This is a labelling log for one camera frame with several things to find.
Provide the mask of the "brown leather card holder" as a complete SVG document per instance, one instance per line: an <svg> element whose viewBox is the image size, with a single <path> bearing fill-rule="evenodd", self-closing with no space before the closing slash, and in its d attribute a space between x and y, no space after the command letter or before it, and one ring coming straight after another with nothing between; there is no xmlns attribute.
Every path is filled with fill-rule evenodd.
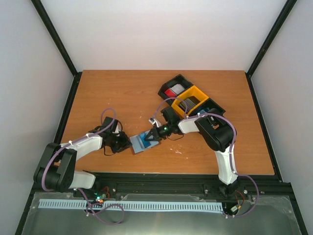
<svg viewBox="0 0 313 235"><path fill-rule="evenodd" d="M147 136L148 133L149 131L145 131L138 135L131 136L129 138L132 144L133 154L144 152L145 150L148 150L160 144L159 141L146 141L145 137Z"/></svg>

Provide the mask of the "yellow bin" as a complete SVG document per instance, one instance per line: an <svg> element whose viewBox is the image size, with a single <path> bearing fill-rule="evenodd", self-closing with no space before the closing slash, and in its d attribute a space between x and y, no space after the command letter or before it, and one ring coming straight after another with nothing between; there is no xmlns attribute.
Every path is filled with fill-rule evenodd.
<svg viewBox="0 0 313 235"><path fill-rule="evenodd" d="M181 117L191 116L191 113L208 98L208 95L194 85L178 95L178 99L173 101L171 107Z"/></svg>

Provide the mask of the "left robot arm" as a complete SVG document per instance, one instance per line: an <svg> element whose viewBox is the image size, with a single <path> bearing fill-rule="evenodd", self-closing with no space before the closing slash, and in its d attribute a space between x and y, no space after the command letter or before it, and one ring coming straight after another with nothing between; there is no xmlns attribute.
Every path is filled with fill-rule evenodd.
<svg viewBox="0 0 313 235"><path fill-rule="evenodd" d="M65 192L68 189L83 188L89 196L96 197L101 193L102 185L96 181L95 174L77 171L76 162L99 149L109 147L115 154L131 146L121 122L105 117L101 125L81 138L63 144L49 143L34 172L34 183L45 191Z"/></svg>

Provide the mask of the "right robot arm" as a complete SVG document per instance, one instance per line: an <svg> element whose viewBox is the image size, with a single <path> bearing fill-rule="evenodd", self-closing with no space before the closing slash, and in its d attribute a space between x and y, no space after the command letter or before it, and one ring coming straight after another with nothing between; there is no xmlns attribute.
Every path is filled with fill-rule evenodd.
<svg viewBox="0 0 313 235"><path fill-rule="evenodd" d="M161 110L166 123L160 125L155 118L151 118L153 127L147 134L142 134L141 139L161 141L172 134L185 135L198 132L210 149L215 152L218 163L219 186L223 197L232 196L238 187L238 173L234 160L234 142L237 136L235 127L216 109L208 113L198 113L195 116L180 118L172 107Z"/></svg>

